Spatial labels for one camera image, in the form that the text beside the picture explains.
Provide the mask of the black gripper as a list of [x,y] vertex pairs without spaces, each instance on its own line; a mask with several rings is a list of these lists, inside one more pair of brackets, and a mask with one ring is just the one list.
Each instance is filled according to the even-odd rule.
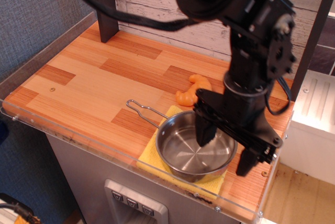
[[196,141],[199,146],[207,145],[218,128],[243,145],[238,176],[247,176],[258,162],[271,163],[283,143],[265,118],[272,87],[270,84],[247,89],[226,75],[222,94],[203,88],[196,91]]

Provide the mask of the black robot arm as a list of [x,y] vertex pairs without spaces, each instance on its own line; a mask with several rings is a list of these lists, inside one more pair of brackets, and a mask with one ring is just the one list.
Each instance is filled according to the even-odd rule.
[[283,75],[292,71],[294,28],[289,0],[176,0],[196,22],[220,20],[230,28],[231,62],[224,92],[196,91],[196,138],[209,143],[216,129],[244,146],[236,174],[246,176],[259,162],[271,163],[282,139],[265,118],[275,83],[287,96]]

